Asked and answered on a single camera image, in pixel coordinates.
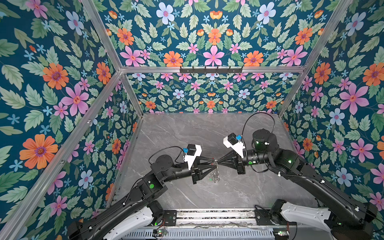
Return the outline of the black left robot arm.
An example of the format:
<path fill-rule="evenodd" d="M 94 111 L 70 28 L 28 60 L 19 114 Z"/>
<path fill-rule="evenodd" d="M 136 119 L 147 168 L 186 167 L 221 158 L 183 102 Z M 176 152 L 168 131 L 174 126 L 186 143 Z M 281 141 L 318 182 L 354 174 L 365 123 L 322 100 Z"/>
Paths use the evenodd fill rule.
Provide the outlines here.
<path fill-rule="evenodd" d="M 159 227 L 164 209 L 157 199 L 167 191 L 166 182 L 192 177 L 193 182 L 205 178 L 216 166 L 212 159 L 188 166 L 175 163 L 168 155 L 159 156 L 151 170 L 139 179 L 130 192 L 114 205 L 89 221 L 73 222 L 68 228 L 70 240 L 119 240 L 146 226 Z"/>

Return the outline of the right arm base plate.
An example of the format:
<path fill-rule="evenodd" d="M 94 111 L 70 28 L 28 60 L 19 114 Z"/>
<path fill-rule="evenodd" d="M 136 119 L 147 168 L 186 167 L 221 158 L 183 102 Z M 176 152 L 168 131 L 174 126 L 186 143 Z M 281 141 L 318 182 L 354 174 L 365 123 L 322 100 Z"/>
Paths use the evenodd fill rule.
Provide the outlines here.
<path fill-rule="evenodd" d="M 255 219 L 259 226 L 276 225 L 276 226 L 297 226 L 296 222 L 287 221 L 281 214 L 278 206 L 273 205 L 270 209 L 255 205 Z"/>

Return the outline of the silver keyring with keys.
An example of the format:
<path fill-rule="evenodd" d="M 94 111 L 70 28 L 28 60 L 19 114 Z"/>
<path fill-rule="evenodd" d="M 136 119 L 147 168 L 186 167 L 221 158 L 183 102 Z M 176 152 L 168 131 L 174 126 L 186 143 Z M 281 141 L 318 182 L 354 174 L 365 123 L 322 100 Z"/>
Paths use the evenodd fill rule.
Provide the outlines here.
<path fill-rule="evenodd" d="M 215 167 L 214 167 L 213 171 L 210 173 L 209 179 L 216 184 L 220 181 L 220 172 L 219 172 L 218 160 L 215 160 L 213 165 Z"/>

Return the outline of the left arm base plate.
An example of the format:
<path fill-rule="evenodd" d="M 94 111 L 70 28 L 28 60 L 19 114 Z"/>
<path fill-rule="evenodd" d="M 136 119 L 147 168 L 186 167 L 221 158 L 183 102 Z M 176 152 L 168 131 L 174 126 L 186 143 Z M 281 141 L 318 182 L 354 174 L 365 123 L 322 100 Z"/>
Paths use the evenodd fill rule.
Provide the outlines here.
<path fill-rule="evenodd" d="M 161 218 L 159 223 L 157 224 L 158 227 L 174 227 L 177 223 L 177 216 L 178 211 L 177 210 L 165 210 L 161 214 Z"/>

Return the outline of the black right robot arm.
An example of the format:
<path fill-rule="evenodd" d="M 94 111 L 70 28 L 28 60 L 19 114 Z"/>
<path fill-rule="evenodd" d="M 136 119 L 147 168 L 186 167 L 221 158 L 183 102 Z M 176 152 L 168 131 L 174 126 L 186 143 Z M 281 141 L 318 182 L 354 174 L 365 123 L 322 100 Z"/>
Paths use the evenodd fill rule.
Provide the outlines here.
<path fill-rule="evenodd" d="M 218 161 L 246 173 L 247 166 L 266 165 L 272 173 L 289 180 L 324 204 L 305 207 L 285 200 L 276 200 L 269 210 L 274 223 L 300 223 L 332 234 L 336 240 L 369 240 L 373 237 L 373 221 L 378 209 L 371 203 L 361 203 L 335 187 L 299 154 L 280 148 L 277 137 L 266 129 L 253 133 L 253 148 L 246 149 L 242 136 L 231 133 L 223 143 L 231 151 Z"/>

